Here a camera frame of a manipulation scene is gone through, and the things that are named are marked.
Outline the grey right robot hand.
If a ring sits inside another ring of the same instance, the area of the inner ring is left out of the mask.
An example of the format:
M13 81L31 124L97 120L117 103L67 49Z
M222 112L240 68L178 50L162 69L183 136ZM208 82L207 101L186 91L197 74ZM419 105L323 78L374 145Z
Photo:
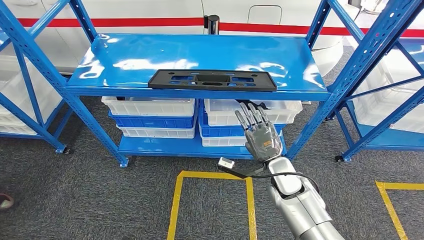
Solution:
M239 103L242 111L234 113L243 129L246 149L255 160L267 162L282 156L283 143L274 124L261 106Z

